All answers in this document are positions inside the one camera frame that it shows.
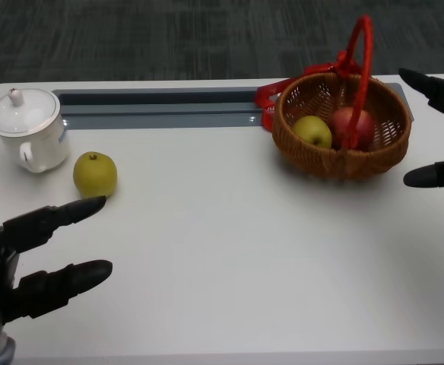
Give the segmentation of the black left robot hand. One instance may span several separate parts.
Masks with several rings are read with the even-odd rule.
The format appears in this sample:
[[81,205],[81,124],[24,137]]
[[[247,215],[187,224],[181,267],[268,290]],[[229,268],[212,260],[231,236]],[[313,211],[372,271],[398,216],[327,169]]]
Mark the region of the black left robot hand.
[[59,207],[45,206],[0,225],[0,331],[8,322],[25,316],[35,319],[66,306],[71,298],[111,275],[111,262],[93,260],[51,273],[38,271],[14,284],[21,253],[46,244],[56,229],[89,218],[105,204],[106,196],[101,195]]

